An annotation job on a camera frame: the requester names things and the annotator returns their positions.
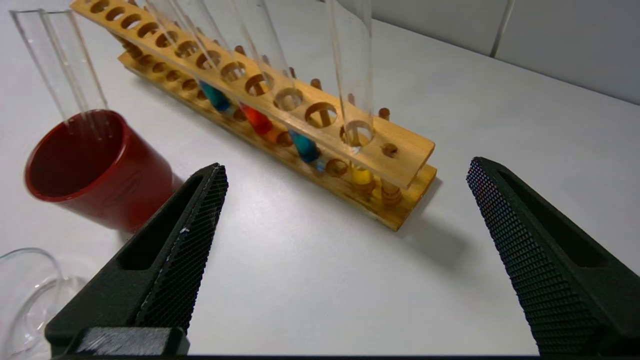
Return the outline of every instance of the wooden board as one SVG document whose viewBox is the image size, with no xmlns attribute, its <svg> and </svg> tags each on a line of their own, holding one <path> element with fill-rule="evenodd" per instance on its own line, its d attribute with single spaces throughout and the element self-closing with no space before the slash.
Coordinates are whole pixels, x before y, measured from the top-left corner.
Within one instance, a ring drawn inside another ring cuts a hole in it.
<svg viewBox="0 0 640 360">
<path fill-rule="evenodd" d="M 191 88 L 189 86 L 193 84 L 193 78 L 191 76 L 186 74 L 181 74 L 178 78 L 168 76 L 168 74 L 173 71 L 173 68 L 170 66 L 156 66 L 158 61 L 150 61 L 147 63 L 146 60 L 143 61 L 144 65 L 142 65 L 128 53 L 121 55 L 119 60 L 131 72 L 148 80 L 158 89 L 171 95 L 182 104 L 189 106 L 210 121 L 272 155 L 299 174 L 312 180 L 319 186 L 326 188 L 358 209 L 370 214 L 393 231 L 397 231 L 402 226 L 436 176 L 436 168 L 424 165 L 409 189 L 403 191 L 403 198 L 400 203 L 392 206 L 386 205 L 381 199 L 381 184 L 378 177 L 375 177 L 376 187 L 371 196 L 361 195 L 352 188 L 351 183 L 348 181 L 348 174 L 331 176 L 326 172 L 318 171 L 312 165 L 300 160 L 298 152 L 293 145 L 284 146 L 278 144 L 278 142 L 266 140 L 256 134 L 251 125 L 240 117 L 235 119 L 233 116 L 218 113 L 201 94 L 202 91 L 198 87 Z M 287 134 L 284 127 L 278 124 L 275 124 L 275 126 L 279 129 L 280 134 Z M 271 136 L 279 135 L 278 131 L 272 132 Z M 346 161 L 340 154 L 331 149 L 322 145 L 319 145 L 319 149 L 325 159 Z"/>
<path fill-rule="evenodd" d="M 235 81 L 228 81 L 223 79 L 217 70 L 198 66 L 205 59 L 202 52 L 185 54 L 176 51 L 166 41 L 167 34 L 159 30 L 158 24 L 151 14 L 125 0 L 76 0 L 71 7 L 83 17 L 94 21 L 118 37 L 130 41 L 144 53 L 150 54 L 154 61 L 165 62 L 172 68 L 205 81 L 214 88 L 225 92 L 234 101 L 243 102 L 259 110 L 279 121 L 284 127 L 305 135 L 325 149 L 330 149 L 344 161 L 352 161 L 402 189 L 408 189 L 412 185 L 433 152 L 435 145 L 431 140 L 379 117 L 374 117 L 375 135 L 372 141 L 355 152 L 340 139 L 340 131 L 343 126 L 341 115 L 333 124 L 322 128 L 314 127 L 306 121 L 308 109 L 322 102 L 330 104 L 340 114 L 340 101 L 334 96 L 301 81 L 295 81 L 296 89 L 302 94 L 302 104 L 291 111 L 281 110 L 274 105 L 274 98 L 277 95 L 273 94 L 274 91 L 268 91 L 261 96 L 252 96 L 246 91 L 247 81 L 260 75 L 261 72 L 253 60 L 242 54 L 230 54 L 212 40 L 202 39 L 205 47 L 209 51 L 213 51 L 215 57 L 220 58 L 219 69 L 237 63 L 240 63 L 244 68 L 243 77 Z M 113 17 L 109 15 L 112 11 L 121 13 L 122 16 L 113 20 Z M 191 37 L 185 31 L 173 25 L 169 25 L 167 31 L 172 34 L 171 37 L 175 39 L 178 48 L 189 45 Z M 283 75 L 271 70 L 268 71 L 268 74 L 274 79 L 274 89 L 281 89 L 282 83 L 285 83 Z M 350 104 L 346 106 L 350 117 L 358 118 L 358 114 L 362 112 Z M 397 152 L 392 157 L 386 156 L 382 151 L 382 148 L 388 144 L 397 147 Z"/>
</svg>

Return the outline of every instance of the white table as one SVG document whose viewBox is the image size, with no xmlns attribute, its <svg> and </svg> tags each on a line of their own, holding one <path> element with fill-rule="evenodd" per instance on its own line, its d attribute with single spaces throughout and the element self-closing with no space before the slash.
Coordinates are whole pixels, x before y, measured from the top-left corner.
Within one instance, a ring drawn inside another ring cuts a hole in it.
<svg viewBox="0 0 640 360">
<path fill-rule="evenodd" d="M 305 41 L 322 5 L 300 4 L 304 11 L 289 9 L 299 17 L 276 19 L 279 31 L 297 26 L 282 37 L 297 54 L 289 61 L 299 78 L 331 79 Z M 23 185 L 29 152 L 60 119 L 8 6 L 0 8 L 0 253 L 42 247 L 84 263 L 91 277 L 122 241 Z M 122 50 L 105 31 L 82 27 L 110 107 L 178 175 L 215 161 L 227 167 L 192 354 L 535 354 L 465 182 L 474 156 L 509 167 L 640 273 L 638 106 L 375 22 L 376 108 L 437 144 L 429 163 L 438 179 L 393 233 L 144 84 L 117 62 Z"/>
</svg>

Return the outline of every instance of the test tube rack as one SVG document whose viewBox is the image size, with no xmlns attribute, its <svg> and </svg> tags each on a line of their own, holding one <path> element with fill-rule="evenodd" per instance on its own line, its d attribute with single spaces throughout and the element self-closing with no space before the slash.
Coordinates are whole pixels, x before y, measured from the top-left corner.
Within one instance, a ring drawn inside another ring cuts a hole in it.
<svg viewBox="0 0 640 360">
<path fill-rule="evenodd" d="M 302 104 L 293 110 L 281 110 L 275 105 L 275 97 L 282 94 L 267 91 L 254 96 L 250 93 L 253 86 L 265 82 L 252 59 L 240 53 L 232 56 L 215 41 L 206 41 L 209 57 L 219 61 L 221 71 L 207 69 L 204 66 L 207 57 L 195 50 L 197 47 L 188 40 L 190 36 L 185 31 L 175 26 L 162 32 L 153 16 L 135 4 L 126 0 L 76 0 L 71 9 L 119 39 L 126 50 L 119 57 L 125 68 L 393 231 L 402 226 L 436 176 L 436 168 L 426 163 L 435 147 L 431 140 L 374 117 L 374 138 L 355 152 L 343 141 L 344 126 L 340 111 L 337 111 L 340 108 L 338 98 L 295 80 Z M 180 44 L 178 51 L 170 46 L 168 37 Z M 238 70 L 244 72 L 244 76 L 237 81 L 230 80 L 231 73 Z M 268 76 L 278 81 L 282 75 L 273 72 Z M 196 79 L 267 115 L 274 120 L 276 130 L 261 136 L 253 131 L 241 111 L 233 115 L 217 112 L 199 89 Z M 332 110 L 338 115 L 332 117 L 330 125 L 318 127 L 320 122 L 314 119 L 319 118 L 323 110 Z M 361 110 L 351 106 L 348 111 Z M 324 171 L 300 159 L 287 129 L 317 143 L 323 158 L 329 159 Z M 349 162 L 374 174 L 375 187 L 371 193 L 363 193 L 352 185 Z M 381 191 L 382 180 L 400 188 L 401 196 L 396 201 L 385 199 Z"/>
</svg>

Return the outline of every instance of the red cup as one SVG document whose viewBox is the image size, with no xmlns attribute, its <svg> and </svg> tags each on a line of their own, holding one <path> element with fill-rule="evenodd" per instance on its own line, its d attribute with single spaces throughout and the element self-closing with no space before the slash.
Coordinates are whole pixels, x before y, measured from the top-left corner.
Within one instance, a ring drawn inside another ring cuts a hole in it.
<svg viewBox="0 0 640 360">
<path fill-rule="evenodd" d="M 92 118 L 110 136 L 98 139 L 88 129 L 72 134 L 64 123 L 56 126 L 29 157 L 27 189 L 98 224 L 135 233 L 181 180 L 118 113 L 95 110 Z M 82 121 L 80 114 L 70 119 Z"/>
</svg>

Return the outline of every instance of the glass test tube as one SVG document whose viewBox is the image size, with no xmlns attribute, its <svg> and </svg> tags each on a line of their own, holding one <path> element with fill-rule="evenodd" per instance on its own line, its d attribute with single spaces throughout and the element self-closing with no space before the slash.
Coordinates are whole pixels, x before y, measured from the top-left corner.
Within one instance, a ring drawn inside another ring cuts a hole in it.
<svg viewBox="0 0 640 360">
<path fill-rule="evenodd" d="M 285 111 L 297 108 L 302 103 L 302 96 L 296 89 L 264 0 L 233 0 L 232 4 L 238 22 L 243 25 L 253 58 L 274 94 L 276 105 Z M 318 159 L 320 152 L 315 142 L 292 130 L 289 130 L 289 135 L 305 163 Z"/>
<path fill-rule="evenodd" d="M 221 18 L 225 29 L 229 29 L 230 25 L 236 27 L 235 33 L 240 33 L 239 26 L 237 24 L 227 24 L 224 18 L 233 19 L 233 11 L 226 0 L 207 0 L 206 3 L 203 0 L 172 0 L 176 7 L 176 10 L 186 20 L 186 26 L 192 32 L 193 36 L 198 39 L 198 43 L 201 47 L 204 47 L 200 36 L 204 36 L 209 40 L 215 41 L 220 47 L 226 50 L 233 59 L 235 59 L 234 51 L 229 47 L 225 37 L 221 34 L 220 29 L 216 21 L 214 20 L 214 14 L 223 14 Z M 223 69 L 218 69 L 221 72 L 222 79 L 228 83 L 237 81 L 238 79 L 245 78 L 244 69 L 238 62 L 226 64 Z M 243 104 L 240 102 L 240 108 L 242 109 L 249 124 L 251 124 L 253 130 L 263 135 L 271 131 L 273 124 L 269 118 L 261 112 Z"/>
<path fill-rule="evenodd" d="M 357 152 L 374 136 L 371 0 L 327 0 L 326 4 L 345 141 Z M 354 163 L 349 169 L 356 189 L 371 193 L 375 186 L 371 172 Z"/>
<path fill-rule="evenodd" d="M 196 52 L 198 49 L 202 50 L 202 54 L 205 56 L 205 61 L 203 61 L 199 66 L 202 66 L 203 69 L 215 69 L 217 64 L 220 62 L 220 59 L 215 56 L 215 54 L 208 49 L 203 47 L 202 41 L 193 36 L 187 29 L 189 19 L 185 19 L 181 17 L 174 5 L 168 0 L 147 0 L 147 8 L 149 12 L 156 18 L 156 21 L 160 25 L 161 29 L 165 34 L 169 32 L 171 26 L 178 26 L 185 30 L 187 34 L 191 36 L 190 41 L 183 41 L 180 45 L 176 42 L 176 39 L 171 36 L 167 36 L 167 40 L 173 46 L 176 54 L 179 56 L 189 56 L 191 53 Z M 202 89 L 202 92 L 205 94 L 211 105 L 214 109 L 223 113 L 226 111 L 233 112 L 231 108 L 231 102 L 225 94 L 214 88 L 213 86 L 207 84 L 202 80 L 198 80 L 198 84 Z"/>
<path fill-rule="evenodd" d="M 73 12 L 10 13 L 69 131 L 96 140 L 111 137 L 109 120 L 100 111 L 108 109 L 107 101 Z"/>
</svg>

